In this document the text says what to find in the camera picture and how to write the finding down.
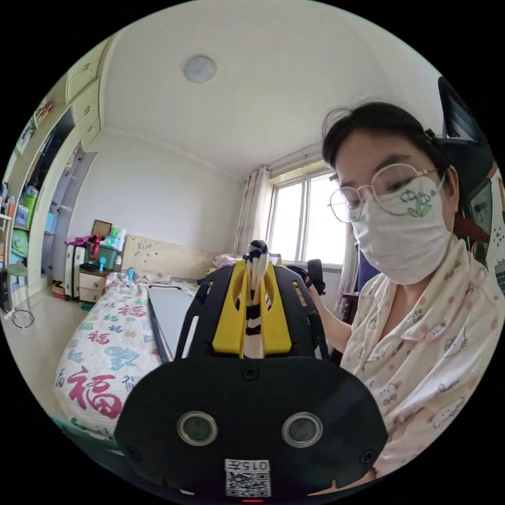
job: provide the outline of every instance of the label sticker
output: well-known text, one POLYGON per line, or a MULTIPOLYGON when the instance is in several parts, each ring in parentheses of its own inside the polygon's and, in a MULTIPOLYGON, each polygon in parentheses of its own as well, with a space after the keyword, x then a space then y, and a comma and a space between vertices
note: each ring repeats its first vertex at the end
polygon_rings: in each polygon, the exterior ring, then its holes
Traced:
POLYGON ((270 462, 266 459, 225 459, 226 496, 265 498, 272 496, 270 462))

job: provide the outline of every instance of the bed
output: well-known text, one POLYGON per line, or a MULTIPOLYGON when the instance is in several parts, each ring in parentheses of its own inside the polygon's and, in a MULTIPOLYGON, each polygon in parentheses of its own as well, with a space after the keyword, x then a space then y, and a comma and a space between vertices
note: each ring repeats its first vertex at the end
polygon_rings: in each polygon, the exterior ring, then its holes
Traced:
POLYGON ((135 384, 162 364, 149 310, 152 286, 196 294, 216 254, 128 236, 123 272, 111 272, 102 297, 75 330, 59 361, 54 394, 60 428, 117 450, 113 433, 135 384), (135 270, 130 281, 126 269, 135 270))

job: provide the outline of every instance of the black hair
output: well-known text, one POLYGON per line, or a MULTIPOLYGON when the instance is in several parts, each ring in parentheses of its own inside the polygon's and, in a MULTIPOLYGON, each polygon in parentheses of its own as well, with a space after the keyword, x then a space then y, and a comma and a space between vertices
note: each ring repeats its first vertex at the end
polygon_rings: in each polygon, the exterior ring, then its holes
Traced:
POLYGON ((406 138, 430 158, 439 177, 452 165, 449 153, 440 146, 436 135, 431 130, 425 130, 409 112, 393 104, 371 102, 355 109, 339 107, 326 117, 322 156, 328 167, 335 170, 338 151, 344 140, 355 130, 389 133, 406 138))

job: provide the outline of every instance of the headboard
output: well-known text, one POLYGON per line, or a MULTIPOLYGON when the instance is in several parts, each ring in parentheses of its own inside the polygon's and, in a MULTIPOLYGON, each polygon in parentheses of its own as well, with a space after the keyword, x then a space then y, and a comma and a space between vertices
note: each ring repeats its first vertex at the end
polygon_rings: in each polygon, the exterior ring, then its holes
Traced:
POLYGON ((126 237, 122 268, 163 272, 172 277, 200 279, 219 253, 202 251, 137 235, 126 237))

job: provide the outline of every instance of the woman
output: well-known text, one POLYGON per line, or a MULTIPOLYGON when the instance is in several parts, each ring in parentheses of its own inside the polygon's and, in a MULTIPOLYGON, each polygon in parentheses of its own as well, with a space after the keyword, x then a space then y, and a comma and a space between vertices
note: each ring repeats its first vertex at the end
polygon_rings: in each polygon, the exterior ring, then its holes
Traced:
POLYGON ((450 425, 491 360, 505 298, 452 234, 458 174, 433 132, 389 104, 345 112, 323 143, 339 185, 331 207, 382 273, 361 291, 352 326, 310 293, 328 343, 370 389, 389 433, 357 486, 403 466, 450 425))

